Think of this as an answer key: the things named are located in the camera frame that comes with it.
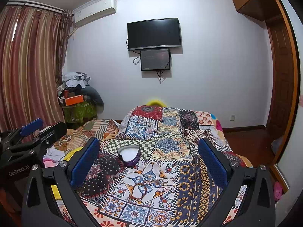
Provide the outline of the purple heart-shaped jewelry box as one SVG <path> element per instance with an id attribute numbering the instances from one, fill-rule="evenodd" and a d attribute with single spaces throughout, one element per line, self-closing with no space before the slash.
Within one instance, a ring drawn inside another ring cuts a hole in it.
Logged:
<path id="1" fill-rule="evenodd" d="M 141 149 L 138 145 L 126 145 L 119 148 L 117 154 L 126 167 L 132 167 L 139 162 Z"/>

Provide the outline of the yellow garment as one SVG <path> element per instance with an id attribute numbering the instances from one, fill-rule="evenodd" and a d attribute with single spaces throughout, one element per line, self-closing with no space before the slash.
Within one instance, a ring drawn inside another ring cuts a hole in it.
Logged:
<path id="1" fill-rule="evenodd" d="M 69 160 L 72 158 L 72 156 L 73 156 L 76 152 L 80 151 L 81 149 L 83 149 L 83 147 L 79 147 L 79 148 L 76 148 L 76 149 L 70 151 L 70 152 L 63 158 L 63 160 L 69 161 Z M 53 192 L 53 195 L 54 195 L 55 200 L 60 200 L 60 199 L 61 199 L 61 196 L 60 196 L 58 187 L 57 187 L 56 185 L 51 185 L 51 189 L 52 189 L 52 192 Z"/>

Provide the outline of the pink slipper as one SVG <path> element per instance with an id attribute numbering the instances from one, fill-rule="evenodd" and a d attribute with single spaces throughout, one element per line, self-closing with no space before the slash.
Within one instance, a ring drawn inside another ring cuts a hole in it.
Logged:
<path id="1" fill-rule="evenodd" d="M 274 200 L 279 201 L 283 195 L 283 187 L 279 182 L 276 181 L 274 183 L 273 190 L 274 190 Z"/>

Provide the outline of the green covered cabinet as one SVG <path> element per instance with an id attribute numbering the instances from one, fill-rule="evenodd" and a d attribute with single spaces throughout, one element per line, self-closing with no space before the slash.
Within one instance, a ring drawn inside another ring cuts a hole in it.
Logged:
<path id="1" fill-rule="evenodd" d="M 83 123 L 98 117 L 96 106 L 87 101 L 72 106 L 63 106 L 62 109 L 67 123 Z"/>

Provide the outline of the orange box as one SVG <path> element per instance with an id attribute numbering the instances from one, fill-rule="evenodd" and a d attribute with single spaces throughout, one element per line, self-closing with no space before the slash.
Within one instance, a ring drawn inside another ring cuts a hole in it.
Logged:
<path id="1" fill-rule="evenodd" d="M 62 103 L 64 106 L 73 106 L 82 102 L 84 102 L 84 98 L 82 95 L 72 96 L 69 98 L 65 98 L 64 96 L 62 97 Z"/>

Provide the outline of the pile of clothes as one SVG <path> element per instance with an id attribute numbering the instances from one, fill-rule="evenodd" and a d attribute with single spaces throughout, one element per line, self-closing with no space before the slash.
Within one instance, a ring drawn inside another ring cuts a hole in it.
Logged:
<path id="1" fill-rule="evenodd" d="M 83 72 L 67 72 L 62 76 L 62 84 L 57 87 L 58 98 L 64 96 L 64 91 L 77 95 L 88 96 L 95 105 L 104 107 L 104 102 L 98 91 L 89 84 L 90 76 Z"/>

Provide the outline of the striped red curtain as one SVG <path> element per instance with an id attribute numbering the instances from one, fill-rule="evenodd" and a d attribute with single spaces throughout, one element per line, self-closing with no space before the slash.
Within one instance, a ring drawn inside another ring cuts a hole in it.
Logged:
<path id="1" fill-rule="evenodd" d="M 1 11 L 1 132 L 41 118 L 64 121 L 57 87 L 72 26 L 72 13 L 28 6 Z"/>

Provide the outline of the colourful patchwork cloth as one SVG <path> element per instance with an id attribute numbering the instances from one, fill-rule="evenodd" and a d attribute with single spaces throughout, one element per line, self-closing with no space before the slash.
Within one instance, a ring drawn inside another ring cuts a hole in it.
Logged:
<path id="1" fill-rule="evenodd" d="M 77 193 L 100 226 L 196 226 L 222 191 L 198 154 L 201 138 L 229 160 L 251 166 L 232 152 L 210 112 L 138 106 L 114 139 L 100 141 Z M 141 149 L 135 166 L 126 167 L 117 154 L 126 145 Z"/>

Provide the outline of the yellow round object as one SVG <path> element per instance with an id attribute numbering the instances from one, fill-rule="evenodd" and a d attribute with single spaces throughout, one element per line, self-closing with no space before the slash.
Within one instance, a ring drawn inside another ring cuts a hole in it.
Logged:
<path id="1" fill-rule="evenodd" d="M 160 100 L 151 100 L 147 104 L 147 106 L 155 106 L 155 107 L 166 107 L 166 104 Z"/>

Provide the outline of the white air conditioner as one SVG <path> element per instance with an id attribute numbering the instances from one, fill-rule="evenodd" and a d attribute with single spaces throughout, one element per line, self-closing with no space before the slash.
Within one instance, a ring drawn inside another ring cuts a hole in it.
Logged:
<path id="1" fill-rule="evenodd" d="M 115 14 L 116 12 L 116 0 L 102 0 L 75 12 L 74 23 L 77 27 L 81 27 L 90 22 Z"/>

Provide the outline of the wooden wardrobe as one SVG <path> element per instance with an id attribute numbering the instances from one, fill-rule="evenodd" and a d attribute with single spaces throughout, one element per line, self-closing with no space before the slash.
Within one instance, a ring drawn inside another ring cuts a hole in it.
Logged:
<path id="1" fill-rule="evenodd" d="M 265 22 L 272 55 L 272 96 L 266 131 L 280 139 L 272 164 L 286 149 L 295 123 L 299 97 L 299 55 L 295 34 L 281 0 L 233 0 L 236 11 Z"/>

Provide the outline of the small dark wall monitor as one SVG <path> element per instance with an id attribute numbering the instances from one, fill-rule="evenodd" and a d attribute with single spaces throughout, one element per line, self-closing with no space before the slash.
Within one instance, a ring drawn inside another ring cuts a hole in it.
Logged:
<path id="1" fill-rule="evenodd" d="M 140 51 L 141 71 L 170 70 L 169 49 L 148 49 Z"/>

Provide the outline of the black wall television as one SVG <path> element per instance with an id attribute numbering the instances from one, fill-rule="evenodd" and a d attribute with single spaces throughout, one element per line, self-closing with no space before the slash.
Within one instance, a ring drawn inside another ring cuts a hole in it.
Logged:
<path id="1" fill-rule="evenodd" d="M 127 24 L 129 50 L 181 47 L 178 18 L 150 19 Z"/>

